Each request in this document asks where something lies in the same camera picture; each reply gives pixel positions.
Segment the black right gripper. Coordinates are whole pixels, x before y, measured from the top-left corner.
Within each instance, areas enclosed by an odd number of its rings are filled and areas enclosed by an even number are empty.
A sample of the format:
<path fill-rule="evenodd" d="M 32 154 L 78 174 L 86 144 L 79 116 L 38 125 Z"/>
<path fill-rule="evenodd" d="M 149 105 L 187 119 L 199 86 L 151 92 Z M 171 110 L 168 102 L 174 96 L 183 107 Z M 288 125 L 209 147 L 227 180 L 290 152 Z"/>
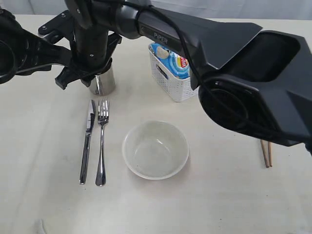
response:
<path fill-rule="evenodd" d="M 62 90 L 65 90 L 69 83 L 78 79 L 81 79 L 86 87 L 90 87 L 95 76 L 84 76 L 102 72 L 109 63 L 117 45 L 122 41 L 119 34 L 109 34 L 109 30 L 99 24 L 88 29 L 84 29 L 79 24 L 74 24 L 73 35 L 70 66 L 64 67 L 55 78 L 56 85 Z"/>

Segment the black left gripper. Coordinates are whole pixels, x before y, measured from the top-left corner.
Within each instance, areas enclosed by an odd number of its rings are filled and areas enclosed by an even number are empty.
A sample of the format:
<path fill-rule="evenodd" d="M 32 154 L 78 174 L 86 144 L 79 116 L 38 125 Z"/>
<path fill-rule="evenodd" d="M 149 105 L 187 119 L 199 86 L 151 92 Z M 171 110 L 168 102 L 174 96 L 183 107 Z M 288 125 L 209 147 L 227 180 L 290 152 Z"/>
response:
<path fill-rule="evenodd" d="M 15 16 L 0 11 L 0 83 L 15 75 L 28 76 L 36 71 L 50 71 L 53 64 L 69 66 L 71 52 L 23 29 Z"/>

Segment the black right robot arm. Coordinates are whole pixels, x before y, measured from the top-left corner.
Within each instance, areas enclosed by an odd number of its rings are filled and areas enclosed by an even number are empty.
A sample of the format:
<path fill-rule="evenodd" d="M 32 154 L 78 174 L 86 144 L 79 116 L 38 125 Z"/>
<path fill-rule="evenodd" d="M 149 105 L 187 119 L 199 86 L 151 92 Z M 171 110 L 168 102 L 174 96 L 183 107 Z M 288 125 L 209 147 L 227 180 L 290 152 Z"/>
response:
<path fill-rule="evenodd" d="M 218 22 L 148 0 L 68 0 L 78 58 L 93 29 L 147 37 L 187 59 L 191 88 L 219 126 L 283 146 L 312 149 L 312 53 L 303 36 L 251 22 Z"/>

